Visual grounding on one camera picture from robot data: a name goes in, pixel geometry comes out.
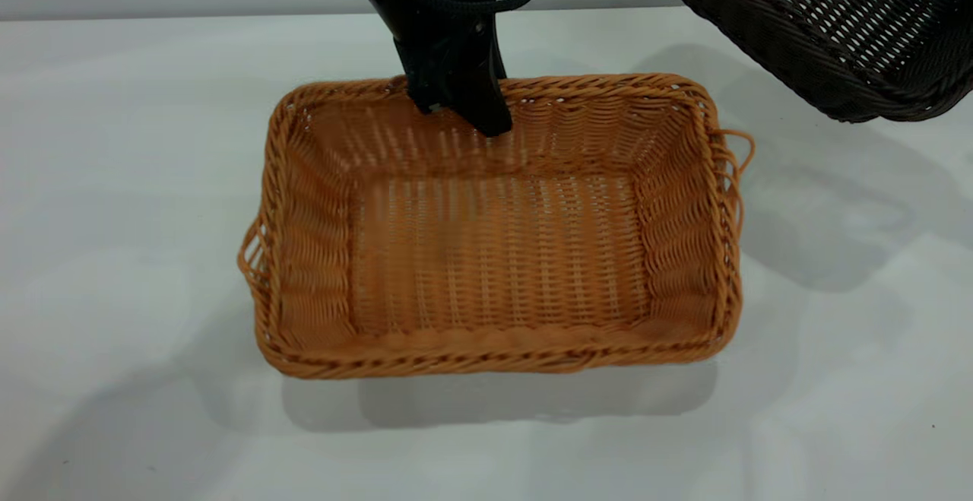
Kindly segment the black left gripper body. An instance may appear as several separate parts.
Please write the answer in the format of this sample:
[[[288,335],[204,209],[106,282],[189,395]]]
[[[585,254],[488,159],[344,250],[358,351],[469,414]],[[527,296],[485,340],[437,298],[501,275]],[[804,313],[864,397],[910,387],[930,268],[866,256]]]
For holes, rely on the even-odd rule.
[[[420,0],[369,2],[391,31],[409,89],[438,89],[442,106],[455,107],[459,78],[502,75],[493,15],[453,14]]]

